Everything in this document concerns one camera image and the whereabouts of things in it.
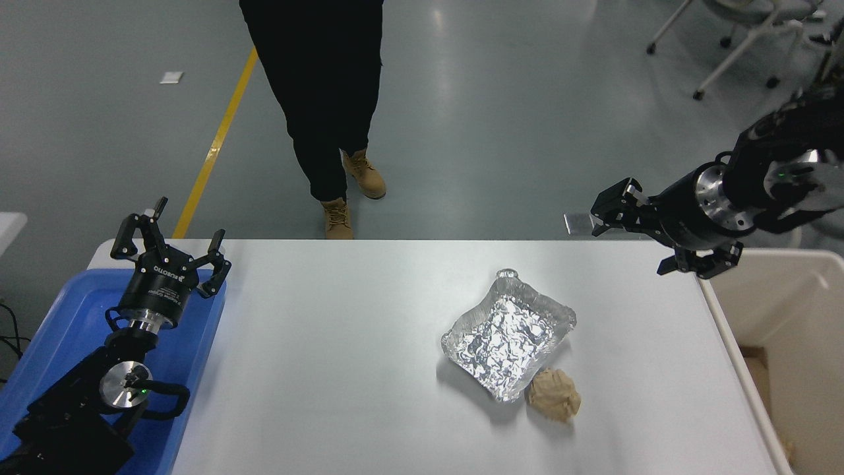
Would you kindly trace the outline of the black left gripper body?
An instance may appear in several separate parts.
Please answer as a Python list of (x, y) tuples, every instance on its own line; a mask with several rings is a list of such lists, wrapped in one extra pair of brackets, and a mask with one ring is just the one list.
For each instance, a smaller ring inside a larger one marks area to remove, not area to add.
[(163, 324), (177, 328), (192, 291), (198, 286), (198, 271), (187, 269), (193, 256), (167, 247), (167, 257), (148, 250), (138, 257), (123, 297), (117, 305), (119, 319), (136, 319), (139, 313), (153, 313)]

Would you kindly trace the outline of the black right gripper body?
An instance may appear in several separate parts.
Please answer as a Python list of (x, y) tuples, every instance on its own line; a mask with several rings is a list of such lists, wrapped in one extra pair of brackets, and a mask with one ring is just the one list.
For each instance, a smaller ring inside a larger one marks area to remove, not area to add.
[(694, 170), (663, 192), (649, 197), (666, 246), (706, 251), (718, 244), (718, 234), (697, 196), (700, 174), (702, 171)]

